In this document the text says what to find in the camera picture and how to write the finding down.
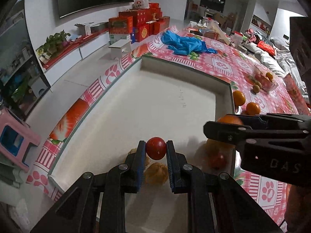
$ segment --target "white tray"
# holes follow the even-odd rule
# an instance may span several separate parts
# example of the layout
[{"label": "white tray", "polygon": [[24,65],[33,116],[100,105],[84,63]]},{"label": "white tray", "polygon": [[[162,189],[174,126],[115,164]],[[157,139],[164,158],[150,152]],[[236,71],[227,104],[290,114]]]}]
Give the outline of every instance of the white tray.
[{"label": "white tray", "polygon": [[[108,172],[124,162],[140,140],[155,136],[173,140],[176,152],[183,153],[188,163],[218,174],[204,161],[203,125],[234,113],[233,106],[230,84],[184,65],[144,56],[88,110],[62,147],[49,178],[66,191],[84,172]],[[225,156],[224,171],[233,175],[235,150]],[[160,162],[166,164],[166,157]],[[143,184],[138,194],[126,194],[129,233],[186,232],[186,221],[187,195],[172,194],[169,180],[160,187]]]}]

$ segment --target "screw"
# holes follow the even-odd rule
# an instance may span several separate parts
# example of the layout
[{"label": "screw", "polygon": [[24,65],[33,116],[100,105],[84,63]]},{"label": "screw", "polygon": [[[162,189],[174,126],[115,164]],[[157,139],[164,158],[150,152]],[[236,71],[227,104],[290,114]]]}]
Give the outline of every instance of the screw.
[{"label": "screw", "polygon": [[222,172],[219,177],[222,179],[222,180],[227,180],[229,179],[229,174],[226,173],[226,172]]},{"label": "screw", "polygon": [[246,143],[255,144],[255,143],[257,143],[257,141],[255,139],[246,139]]},{"label": "screw", "polygon": [[91,172],[85,172],[85,173],[83,173],[82,176],[83,176],[84,179],[89,179],[89,178],[92,177],[92,173]]},{"label": "screw", "polygon": [[119,165],[119,169],[120,170],[126,170],[128,168],[128,165],[127,164],[121,164]]},{"label": "screw", "polygon": [[183,165],[183,169],[186,170],[186,171],[190,171],[190,170],[192,170],[192,165],[185,164],[185,165]]}]

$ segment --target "tiled floor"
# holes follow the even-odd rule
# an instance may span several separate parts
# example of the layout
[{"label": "tiled floor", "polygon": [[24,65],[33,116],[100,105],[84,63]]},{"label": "tiled floor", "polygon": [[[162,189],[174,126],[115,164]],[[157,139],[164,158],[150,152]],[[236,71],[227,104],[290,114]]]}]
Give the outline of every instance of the tiled floor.
[{"label": "tiled floor", "polygon": [[[177,25],[178,29],[182,29],[188,25],[188,21],[179,21],[171,19],[170,25]],[[152,41],[154,35],[148,37],[143,42],[134,43],[132,49],[139,45]],[[82,95],[82,93],[90,86],[101,74],[103,74],[117,60],[110,60],[108,45],[98,49],[90,56],[74,65],[67,71],[52,87],[51,90],[41,99],[38,105],[30,114],[27,123],[32,129],[41,135],[42,142],[40,146],[33,150],[29,156],[33,161],[38,157],[41,147],[49,137],[49,134],[74,104],[74,102]],[[24,199],[28,209],[30,228],[32,228],[38,220],[52,206],[52,200],[46,196],[39,188],[32,185],[23,184],[18,190],[10,186],[2,186],[0,183],[0,200],[9,204],[14,204]]]}]

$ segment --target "blue plastic bag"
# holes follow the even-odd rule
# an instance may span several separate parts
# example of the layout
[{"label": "blue plastic bag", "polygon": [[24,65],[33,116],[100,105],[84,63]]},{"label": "blue plastic bag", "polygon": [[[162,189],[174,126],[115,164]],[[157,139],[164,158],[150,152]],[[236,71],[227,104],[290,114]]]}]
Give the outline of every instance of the blue plastic bag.
[{"label": "blue plastic bag", "polygon": [[173,50],[177,55],[189,55],[190,52],[207,52],[215,53],[213,48],[207,48],[204,41],[195,37],[181,37],[169,30],[163,33],[161,41],[168,45],[168,49]]}]

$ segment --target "cherry tomato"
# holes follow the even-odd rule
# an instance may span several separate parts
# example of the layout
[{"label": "cherry tomato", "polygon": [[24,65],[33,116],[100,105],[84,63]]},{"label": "cherry tomato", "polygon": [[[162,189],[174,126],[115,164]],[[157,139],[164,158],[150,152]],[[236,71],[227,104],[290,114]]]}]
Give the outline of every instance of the cherry tomato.
[{"label": "cherry tomato", "polygon": [[207,160],[209,167],[215,170],[223,169],[227,164],[225,156],[220,152],[209,156]]},{"label": "cherry tomato", "polygon": [[153,137],[146,143],[146,153],[153,160],[160,160],[166,154],[166,143],[160,137]]}]

